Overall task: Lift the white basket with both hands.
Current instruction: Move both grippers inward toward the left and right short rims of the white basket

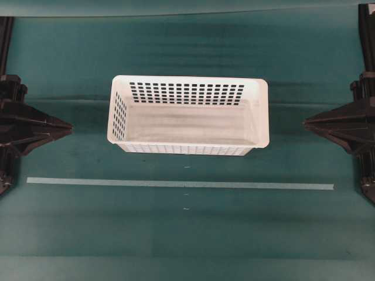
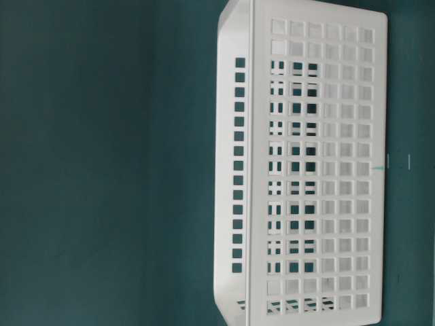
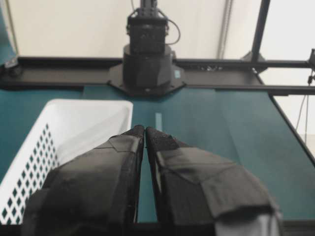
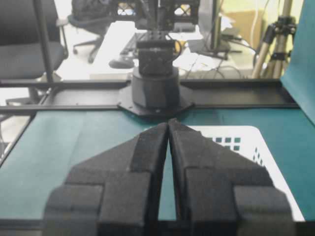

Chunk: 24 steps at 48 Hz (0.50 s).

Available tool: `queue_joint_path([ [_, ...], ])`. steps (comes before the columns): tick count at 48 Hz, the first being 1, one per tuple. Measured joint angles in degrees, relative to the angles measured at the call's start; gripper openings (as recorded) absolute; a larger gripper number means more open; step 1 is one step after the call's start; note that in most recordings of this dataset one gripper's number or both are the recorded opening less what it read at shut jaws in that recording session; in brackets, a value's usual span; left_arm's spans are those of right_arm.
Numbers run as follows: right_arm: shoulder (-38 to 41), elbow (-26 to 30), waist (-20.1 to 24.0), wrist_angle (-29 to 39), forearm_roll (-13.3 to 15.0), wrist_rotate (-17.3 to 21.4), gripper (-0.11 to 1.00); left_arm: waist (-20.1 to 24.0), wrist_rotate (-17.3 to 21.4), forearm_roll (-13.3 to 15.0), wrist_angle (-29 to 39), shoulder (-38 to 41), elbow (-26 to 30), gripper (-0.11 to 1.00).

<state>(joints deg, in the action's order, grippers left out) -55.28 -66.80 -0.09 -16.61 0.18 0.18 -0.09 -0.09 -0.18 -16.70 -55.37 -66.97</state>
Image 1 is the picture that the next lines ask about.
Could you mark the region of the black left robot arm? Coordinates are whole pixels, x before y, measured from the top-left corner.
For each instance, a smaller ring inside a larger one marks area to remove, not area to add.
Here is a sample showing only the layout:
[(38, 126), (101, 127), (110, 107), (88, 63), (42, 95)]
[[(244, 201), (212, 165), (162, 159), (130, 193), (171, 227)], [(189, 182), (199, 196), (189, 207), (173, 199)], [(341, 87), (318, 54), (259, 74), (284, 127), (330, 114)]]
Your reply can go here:
[(1, 148), (17, 156), (72, 134), (73, 126), (24, 102), (28, 92), (19, 76), (1, 76)]

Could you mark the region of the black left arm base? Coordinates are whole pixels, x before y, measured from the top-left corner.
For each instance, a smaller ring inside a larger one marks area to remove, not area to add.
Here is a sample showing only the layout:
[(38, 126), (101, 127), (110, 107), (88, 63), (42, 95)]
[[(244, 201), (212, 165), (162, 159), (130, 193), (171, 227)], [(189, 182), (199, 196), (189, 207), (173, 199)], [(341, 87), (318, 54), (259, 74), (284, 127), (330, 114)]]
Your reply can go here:
[(1, 195), (13, 185), (16, 160), (17, 157), (9, 152), (1, 157)]

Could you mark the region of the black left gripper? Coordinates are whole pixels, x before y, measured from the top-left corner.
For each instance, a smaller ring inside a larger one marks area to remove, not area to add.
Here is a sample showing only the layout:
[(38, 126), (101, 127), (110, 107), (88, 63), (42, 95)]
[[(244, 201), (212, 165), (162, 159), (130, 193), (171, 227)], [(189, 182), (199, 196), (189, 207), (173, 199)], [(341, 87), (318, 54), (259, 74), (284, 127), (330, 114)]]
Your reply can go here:
[(1, 148), (10, 149), (17, 157), (71, 135), (72, 128), (72, 124), (22, 102), (1, 100)]

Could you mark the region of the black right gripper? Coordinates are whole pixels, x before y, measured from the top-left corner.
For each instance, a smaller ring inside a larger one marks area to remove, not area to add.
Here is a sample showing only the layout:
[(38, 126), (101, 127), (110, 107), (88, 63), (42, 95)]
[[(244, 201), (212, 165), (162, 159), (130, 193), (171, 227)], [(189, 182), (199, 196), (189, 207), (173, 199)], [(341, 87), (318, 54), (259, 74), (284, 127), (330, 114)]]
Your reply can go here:
[[(330, 114), (316, 114), (304, 120), (303, 125), (307, 131), (333, 141), (351, 155), (374, 148), (374, 101), (351, 102), (331, 110)], [(312, 127), (329, 122), (332, 124), (329, 133)]]

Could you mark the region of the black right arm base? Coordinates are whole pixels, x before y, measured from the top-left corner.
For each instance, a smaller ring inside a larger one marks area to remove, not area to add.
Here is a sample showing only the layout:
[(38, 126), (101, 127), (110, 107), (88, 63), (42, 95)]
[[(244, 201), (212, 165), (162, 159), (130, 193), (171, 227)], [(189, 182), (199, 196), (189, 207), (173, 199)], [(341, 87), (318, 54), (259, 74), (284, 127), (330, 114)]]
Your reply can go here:
[(374, 154), (357, 156), (361, 194), (374, 205)]

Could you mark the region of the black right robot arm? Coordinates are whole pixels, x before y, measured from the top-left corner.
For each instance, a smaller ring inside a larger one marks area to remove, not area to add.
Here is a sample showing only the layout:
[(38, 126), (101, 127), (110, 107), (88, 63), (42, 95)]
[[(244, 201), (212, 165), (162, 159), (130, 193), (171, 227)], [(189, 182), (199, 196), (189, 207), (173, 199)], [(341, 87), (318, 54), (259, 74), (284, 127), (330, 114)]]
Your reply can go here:
[(374, 149), (374, 73), (362, 73), (350, 89), (353, 102), (307, 118), (304, 127), (348, 154), (360, 155)]

